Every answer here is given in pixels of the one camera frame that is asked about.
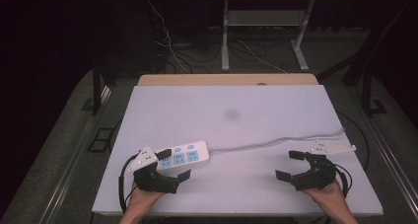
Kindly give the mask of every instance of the white tabletop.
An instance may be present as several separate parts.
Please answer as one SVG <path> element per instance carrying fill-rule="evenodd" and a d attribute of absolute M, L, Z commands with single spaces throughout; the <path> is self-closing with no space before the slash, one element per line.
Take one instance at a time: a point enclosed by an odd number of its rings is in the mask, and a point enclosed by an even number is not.
<path fill-rule="evenodd" d="M 108 161 L 93 211 L 120 214 L 117 179 L 125 161 L 149 145 L 154 150 L 204 140 L 211 148 L 279 137 L 331 133 L 341 123 L 320 85 L 138 86 L 133 90 Z M 333 143 L 349 146 L 345 134 Z M 286 141 L 238 152 L 213 153 L 193 168 L 177 194 L 164 195 L 150 215 L 301 216 L 320 214 L 312 199 L 275 178 L 309 169 L 289 159 L 289 150 L 309 151 L 312 141 Z M 354 152 L 328 156 L 346 168 L 354 183 L 347 201 L 355 215 L 383 208 Z M 125 174 L 125 194 L 133 177 Z"/>

